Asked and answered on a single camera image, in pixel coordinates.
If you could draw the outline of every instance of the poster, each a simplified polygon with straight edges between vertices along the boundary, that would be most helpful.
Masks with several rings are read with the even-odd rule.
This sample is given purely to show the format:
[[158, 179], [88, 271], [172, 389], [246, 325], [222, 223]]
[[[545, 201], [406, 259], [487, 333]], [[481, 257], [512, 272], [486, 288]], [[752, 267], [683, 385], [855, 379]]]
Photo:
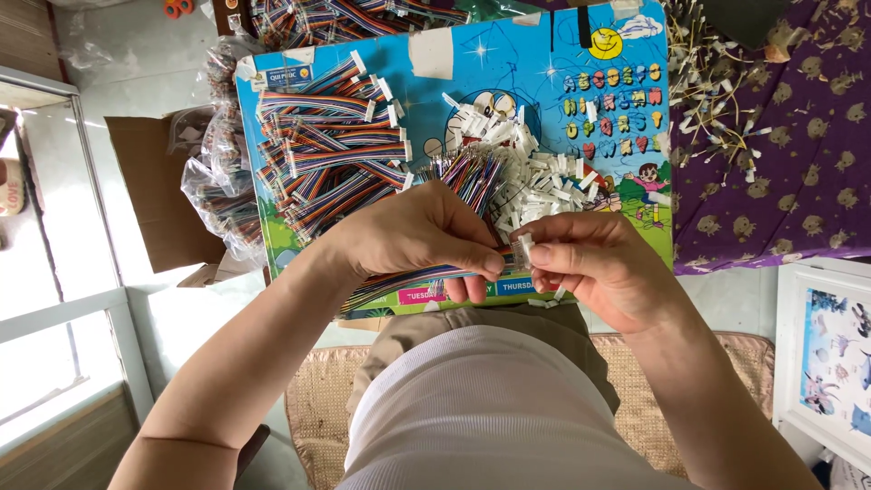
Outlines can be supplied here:
[[807, 289], [800, 402], [871, 442], [871, 304]]
[[[455, 144], [452, 129], [459, 120], [443, 92], [508, 119], [516, 118], [522, 106], [524, 124], [541, 143], [541, 152], [583, 156], [600, 174], [600, 191], [586, 207], [626, 215], [671, 267], [672, 172], [663, 148], [669, 124], [665, 16], [654, 0], [620, 19], [609, 4], [587, 12], [589, 33], [578, 10], [571, 9], [248, 58], [240, 63], [247, 70], [237, 71], [247, 146], [256, 148], [266, 139], [257, 120], [263, 85], [288, 92], [297, 86], [287, 82], [295, 77], [279, 76], [276, 70], [316, 78], [357, 51], [369, 74], [385, 78], [405, 112], [399, 125], [411, 141], [412, 169]], [[270, 80], [278, 86], [270, 86]], [[266, 165], [256, 152], [251, 163], [255, 172]], [[255, 186], [275, 277], [299, 247], [271, 194], [262, 182]], [[365, 314], [456, 306], [440, 296], [425, 297], [425, 287], [385, 296], [364, 307], [370, 310]], [[488, 287], [487, 304], [541, 298], [524, 274]]]

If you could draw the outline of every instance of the purple tablecloth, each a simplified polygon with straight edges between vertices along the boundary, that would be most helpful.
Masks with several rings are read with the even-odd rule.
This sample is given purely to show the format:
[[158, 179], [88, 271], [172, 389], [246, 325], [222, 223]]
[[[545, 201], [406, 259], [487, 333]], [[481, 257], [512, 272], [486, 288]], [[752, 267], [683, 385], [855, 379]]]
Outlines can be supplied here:
[[[768, 75], [736, 92], [742, 110], [764, 108], [755, 129], [775, 128], [748, 142], [762, 152], [756, 182], [745, 182], [735, 166], [721, 187], [721, 156], [709, 163], [696, 157], [673, 169], [675, 274], [871, 255], [871, 126], [865, 119], [871, 105], [864, 106], [871, 55], [861, 42], [871, 18], [859, 3], [858, 20], [849, 25], [854, 12], [842, 1], [841, 8], [828, 3], [812, 20], [819, 4], [800, 0], [785, 15], [790, 26], [804, 26], [817, 38], [796, 47], [787, 63], [766, 65]], [[683, 115], [675, 109], [672, 144], [690, 153], [707, 146], [699, 138], [693, 148], [692, 134], [677, 130]]]

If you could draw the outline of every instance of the tile floor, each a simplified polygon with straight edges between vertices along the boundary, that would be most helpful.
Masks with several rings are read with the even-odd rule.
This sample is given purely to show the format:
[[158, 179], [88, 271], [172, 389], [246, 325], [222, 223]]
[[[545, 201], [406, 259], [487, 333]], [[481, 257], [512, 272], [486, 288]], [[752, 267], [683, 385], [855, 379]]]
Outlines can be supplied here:
[[[70, 35], [71, 19], [71, 12], [57, 12], [60, 41], [64, 46], [80, 46], [83, 39]], [[73, 71], [71, 76], [82, 91], [108, 222], [129, 287], [152, 390], [159, 395], [185, 360], [256, 296], [264, 283], [259, 274], [250, 274], [209, 288], [176, 289], [173, 285], [187, 276], [190, 268], [152, 274], [103, 117], [160, 117], [196, 105], [191, 97], [193, 80], [216, 30], [199, 10], [170, 20], [158, 4], [147, 0], [87, 10], [84, 21], [86, 40], [108, 51], [115, 63]], [[53, 121], [53, 131], [74, 129], [73, 125], [64, 127], [60, 120]], [[42, 140], [42, 144], [51, 142]], [[681, 277], [680, 281], [715, 330], [774, 339], [776, 270], [732, 269], [707, 276]], [[592, 332], [611, 330], [589, 311], [584, 314]], [[374, 338], [373, 332], [340, 329], [330, 324], [316, 347], [369, 344]], [[267, 415], [266, 423], [274, 437], [236, 487], [303, 488], [305, 477], [290, 445], [280, 400]]]

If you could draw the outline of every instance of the hand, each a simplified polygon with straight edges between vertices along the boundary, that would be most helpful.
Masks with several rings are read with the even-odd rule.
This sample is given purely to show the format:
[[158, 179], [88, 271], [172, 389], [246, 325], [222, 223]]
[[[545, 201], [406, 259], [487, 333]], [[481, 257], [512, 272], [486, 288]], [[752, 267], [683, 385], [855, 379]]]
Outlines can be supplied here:
[[442, 263], [479, 274], [445, 281], [457, 303], [482, 303], [484, 277], [495, 281], [505, 267], [487, 225], [440, 180], [351, 214], [314, 245], [341, 251], [361, 280]]
[[532, 233], [539, 291], [559, 283], [614, 330], [638, 333], [694, 312], [690, 298], [638, 231], [619, 213], [561, 213], [511, 234]]

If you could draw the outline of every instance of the woven mat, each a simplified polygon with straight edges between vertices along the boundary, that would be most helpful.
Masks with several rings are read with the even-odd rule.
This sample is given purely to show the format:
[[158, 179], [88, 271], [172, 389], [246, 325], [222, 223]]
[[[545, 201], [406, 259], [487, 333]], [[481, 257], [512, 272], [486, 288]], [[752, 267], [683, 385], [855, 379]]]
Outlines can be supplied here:
[[[686, 478], [672, 435], [668, 432], [641, 368], [617, 334], [591, 336], [608, 361], [608, 379], [621, 399], [616, 425], [633, 449], [654, 468]], [[718, 333], [733, 366], [766, 417], [772, 416], [774, 346], [763, 337]], [[348, 452], [348, 413], [357, 367], [369, 346], [316, 349], [308, 354], [285, 393], [285, 413], [296, 452], [314, 490], [332, 490], [344, 472]]]

